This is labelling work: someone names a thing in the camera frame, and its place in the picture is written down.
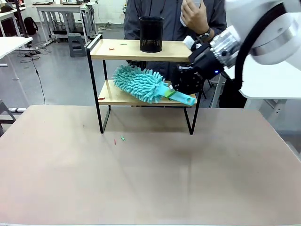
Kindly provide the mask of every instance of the person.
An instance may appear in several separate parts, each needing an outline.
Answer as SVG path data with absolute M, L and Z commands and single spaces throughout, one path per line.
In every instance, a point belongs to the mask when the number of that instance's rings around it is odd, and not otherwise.
M 141 16 L 164 18 L 163 40 L 183 41 L 187 35 L 193 38 L 209 32 L 210 41 L 227 28 L 225 0 L 201 0 L 196 6 L 193 0 L 128 0 L 124 22 L 125 39 L 138 40 Z M 180 17 L 187 27 L 183 26 Z M 176 63 L 147 62 L 146 67 L 153 69 L 170 80 Z

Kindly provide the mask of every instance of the teal handle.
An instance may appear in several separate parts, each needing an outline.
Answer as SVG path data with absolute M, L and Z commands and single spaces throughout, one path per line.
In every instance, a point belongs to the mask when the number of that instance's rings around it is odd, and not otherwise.
M 164 84 L 161 84 L 158 87 L 157 93 L 161 96 L 164 96 L 165 92 L 168 90 L 169 90 L 169 87 L 166 87 L 166 86 L 164 86 Z M 181 102 L 181 103 L 183 103 L 185 105 L 189 105 L 189 106 L 193 106 L 194 103 L 196 102 L 195 98 L 193 98 L 189 95 L 183 94 L 181 92 L 175 92 L 172 96 L 169 97 L 169 99 Z

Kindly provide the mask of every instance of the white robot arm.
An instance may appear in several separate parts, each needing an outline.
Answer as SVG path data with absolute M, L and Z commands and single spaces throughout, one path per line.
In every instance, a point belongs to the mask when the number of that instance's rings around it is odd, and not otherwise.
M 226 0 L 225 7 L 233 26 L 208 44 L 188 45 L 191 64 L 179 67 L 172 79 L 178 91 L 197 92 L 195 79 L 211 79 L 225 67 L 233 66 L 234 82 L 240 89 L 247 55 L 251 54 L 259 64 L 274 65 L 301 46 L 300 25 L 291 14 L 301 12 L 301 0 Z

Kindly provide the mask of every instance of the gray stool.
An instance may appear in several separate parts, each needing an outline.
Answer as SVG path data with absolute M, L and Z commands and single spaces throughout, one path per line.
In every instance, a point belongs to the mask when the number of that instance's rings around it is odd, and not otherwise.
M 0 114 L 2 114 L 3 112 L 7 112 L 10 117 L 12 118 L 12 120 L 9 119 L 0 119 L 0 137 L 4 134 L 3 128 L 1 126 L 1 124 L 13 124 L 16 119 L 13 116 L 13 114 L 9 111 L 9 109 L 5 106 L 5 104 L 3 103 L 2 100 L 0 100 Z
M 73 46 L 74 41 L 78 41 L 80 46 Z M 87 55 L 85 45 L 80 33 L 68 34 L 68 43 L 71 57 L 75 57 L 75 54 L 80 54 L 82 57 Z

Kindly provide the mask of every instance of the shelf top board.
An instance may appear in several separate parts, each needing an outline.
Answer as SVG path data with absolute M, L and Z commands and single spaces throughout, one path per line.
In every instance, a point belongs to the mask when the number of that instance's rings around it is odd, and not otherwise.
M 189 62 L 191 51 L 181 41 L 163 41 L 162 51 L 140 51 L 139 40 L 101 39 L 91 51 L 92 59 Z
M 105 98 L 104 100 L 98 100 L 99 105 L 135 105 L 135 106 L 187 106 L 185 104 L 182 104 L 180 102 L 174 101 L 174 100 L 168 100 L 167 98 L 162 98 L 162 100 L 159 103 L 153 103 L 148 104 L 146 102 L 143 102 L 141 100 L 138 100 L 134 96 L 122 91 L 121 89 L 117 88 L 114 85 L 113 80 L 106 80 L 104 82 L 102 91 L 100 92 L 100 95 L 98 98 Z

